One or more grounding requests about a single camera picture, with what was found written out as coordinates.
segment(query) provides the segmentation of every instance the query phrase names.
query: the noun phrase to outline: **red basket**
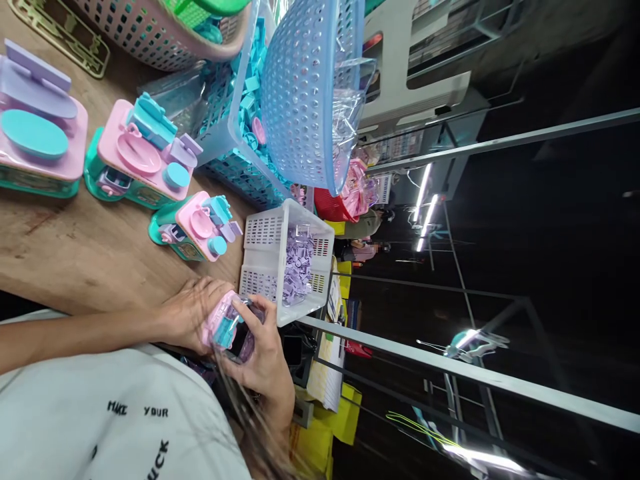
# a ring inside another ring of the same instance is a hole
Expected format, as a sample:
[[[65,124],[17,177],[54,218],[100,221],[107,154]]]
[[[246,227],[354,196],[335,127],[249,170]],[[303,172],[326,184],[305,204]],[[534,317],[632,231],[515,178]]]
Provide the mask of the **red basket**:
[[[350,221],[356,223],[360,220],[360,215],[356,217],[350,216],[342,202],[342,197],[332,197],[329,190],[315,188],[314,189],[315,208],[318,210],[318,217],[322,220],[329,221]]]

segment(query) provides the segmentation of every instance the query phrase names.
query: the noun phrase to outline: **blue plastic basket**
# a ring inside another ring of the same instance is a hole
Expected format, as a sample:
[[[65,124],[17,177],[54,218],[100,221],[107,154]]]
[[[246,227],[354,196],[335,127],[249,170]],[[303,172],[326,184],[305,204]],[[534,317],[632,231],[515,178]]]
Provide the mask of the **blue plastic basket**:
[[[342,190],[349,156],[333,152],[334,89],[359,90],[364,0],[296,0],[269,44],[262,115],[278,170],[296,183]]]
[[[206,163],[199,170],[230,186],[258,207],[270,209],[291,198],[291,182],[282,177],[280,180],[275,165],[271,165],[275,173],[269,169],[268,155],[259,157],[247,144],[239,120],[242,86],[247,76],[260,4],[261,0],[253,0],[240,62],[236,59],[212,65],[214,72],[208,92],[208,112],[198,137],[203,148],[199,160],[204,159]],[[234,69],[237,75],[232,82]]]

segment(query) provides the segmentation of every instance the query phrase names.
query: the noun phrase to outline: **pink plastic basket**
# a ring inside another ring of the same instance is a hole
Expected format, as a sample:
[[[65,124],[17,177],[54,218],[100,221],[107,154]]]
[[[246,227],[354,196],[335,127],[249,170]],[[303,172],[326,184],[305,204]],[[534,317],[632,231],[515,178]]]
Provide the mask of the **pink plastic basket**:
[[[109,38],[158,70],[182,70],[198,59],[234,58],[245,37],[251,4],[220,24],[224,42],[211,43],[184,25],[162,0],[75,0]]]

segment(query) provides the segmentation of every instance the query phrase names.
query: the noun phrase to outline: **hand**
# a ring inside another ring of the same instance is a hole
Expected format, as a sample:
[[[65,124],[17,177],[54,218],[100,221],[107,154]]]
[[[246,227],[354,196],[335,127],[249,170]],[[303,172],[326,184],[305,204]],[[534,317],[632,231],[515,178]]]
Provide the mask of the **hand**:
[[[224,355],[219,362],[228,376],[240,385],[262,394],[267,401],[289,403],[295,398],[295,390],[278,335],[275,304],[261,295],[250,295],[249,298],[265,312],[264,324],[260,323],[244,303],[236,299],[233,306],[255,337],[253,354],[242,365],[232,362]]]
[[[230,290],[233,286],[229,282],[211,277],[187,280],[182,290],[159,308],[160,341],[199,355],[212,354],[211,348],[200,340],[202,325]]]

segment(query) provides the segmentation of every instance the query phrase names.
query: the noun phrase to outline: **fluorescent light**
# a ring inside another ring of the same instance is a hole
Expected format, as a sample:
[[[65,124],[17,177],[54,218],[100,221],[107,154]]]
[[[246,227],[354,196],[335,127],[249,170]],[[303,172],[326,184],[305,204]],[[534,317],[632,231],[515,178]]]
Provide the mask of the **fluorescent light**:
[[[460,339],[458,343],[455,344],[456,348],[462,348],[466,344],[468,344],[472,338],[474,338],[478,334],[478,330],[467,330],[464,337]]]
[[[420,206],[422,206],[422,197],[425,196],[425,190],[427,188],[427,180],[429,179],[429,172],[431,172],[432,163],[428,163],[425,167],[425,172],[422,175],[422,182],[420,183],[420,191],[418,192],[418,198],[415,201],[415,212],[413,212],[413,221],[418,221],[418,215],[420,214]]]
[[[442,444],[444,450],[454,453],[456,455],[460,455],[464,457],[466,460],[478,460],[486,463],[490,463],[496,467],[504,468],[507,470],[511,470],[514,472],[524,472],[525,469],[518,465],[511,459],[506,457],[501,457],[499,455],[492,455],[490,453],[478,452],[474,450],[467,450],[466,448],[456,447],[454,445],[450,445],[448,443]]]
[[[422,251],[422,247],[425,244],[425,236],[427,234],[427,230],[429,228],[429,223],[431,222],[431,217],[433,216],[433,211],[435,210],[435,204],[438,203],[438,194],[436,193],[431,197],[431,203],[429,204],[429,210],[427,210],[427,216],[425,218],[425,224],[422,226],[422,232],[420,232],[420,240],[418,240],[418,247],[416,251]]]

